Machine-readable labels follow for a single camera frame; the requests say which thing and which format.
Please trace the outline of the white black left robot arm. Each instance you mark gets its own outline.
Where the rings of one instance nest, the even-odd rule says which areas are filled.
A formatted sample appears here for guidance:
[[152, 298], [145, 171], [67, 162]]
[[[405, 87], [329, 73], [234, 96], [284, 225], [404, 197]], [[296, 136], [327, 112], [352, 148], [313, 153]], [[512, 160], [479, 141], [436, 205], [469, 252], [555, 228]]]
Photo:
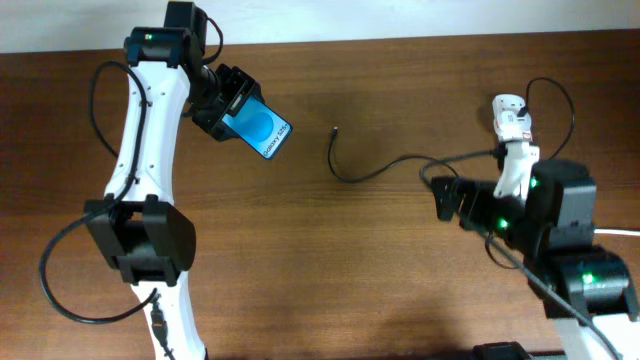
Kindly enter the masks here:
[[173, 162], [180, 121], [190, 117], [217, 141], [262, 130], [260, 85], [237, 67], [211, 69], [211, 20], [193, 2], [171, 1], [160, 27], [136, 27], [124, 42], [129, 103], [117, 164], [104, 197], [86, 212], [106, 212], [88, 230], [108, 266], [140, 300], [158, 359], [205, 359], [191, 306], [193, 223], [174, 205]]

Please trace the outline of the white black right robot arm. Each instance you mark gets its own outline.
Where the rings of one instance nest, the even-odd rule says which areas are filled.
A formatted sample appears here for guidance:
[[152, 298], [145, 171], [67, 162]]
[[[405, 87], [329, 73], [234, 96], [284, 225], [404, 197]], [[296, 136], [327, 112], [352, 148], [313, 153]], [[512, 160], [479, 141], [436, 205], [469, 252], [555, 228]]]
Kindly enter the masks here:
[[458, 216], [527, 277], [567, 358], [638, 358], [638, 297], [622, 258], [594, 242], [597, 186], [584, 165], [508, 158], [496, 183], [425, 183], [439, 219]]

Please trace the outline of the white USB charger plug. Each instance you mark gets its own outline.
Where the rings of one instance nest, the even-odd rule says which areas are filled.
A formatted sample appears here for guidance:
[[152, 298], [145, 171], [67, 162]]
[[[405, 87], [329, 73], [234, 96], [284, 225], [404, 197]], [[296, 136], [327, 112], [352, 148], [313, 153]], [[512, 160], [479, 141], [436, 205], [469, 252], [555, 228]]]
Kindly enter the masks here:
[[499, 142], [532, 140], [529, 114], [519, 117], [515, 111], [499, 111], [494, 114], [493, 124]]

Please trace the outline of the blue Samsung Galaxy smartphone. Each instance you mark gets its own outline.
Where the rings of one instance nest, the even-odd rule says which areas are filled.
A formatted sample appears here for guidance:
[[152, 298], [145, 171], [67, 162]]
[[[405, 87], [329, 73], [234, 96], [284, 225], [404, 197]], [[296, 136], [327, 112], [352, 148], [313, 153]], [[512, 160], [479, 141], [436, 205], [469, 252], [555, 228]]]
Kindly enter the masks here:
[[256, 97], [249, 97], [235, 115], [222, 122], [266, 160], [278, 153], [293, 127]]

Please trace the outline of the white power strip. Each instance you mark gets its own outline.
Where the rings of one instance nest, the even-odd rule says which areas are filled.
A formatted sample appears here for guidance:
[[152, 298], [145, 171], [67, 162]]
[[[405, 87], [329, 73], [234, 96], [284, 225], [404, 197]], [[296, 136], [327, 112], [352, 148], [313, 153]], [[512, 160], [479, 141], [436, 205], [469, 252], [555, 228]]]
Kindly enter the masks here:
[[524, 106], [525, 100], [518, 95], [500, 94], [493, 99], [493, 127], [500, 143], [532, 142], [531, 116], [519, 114]]

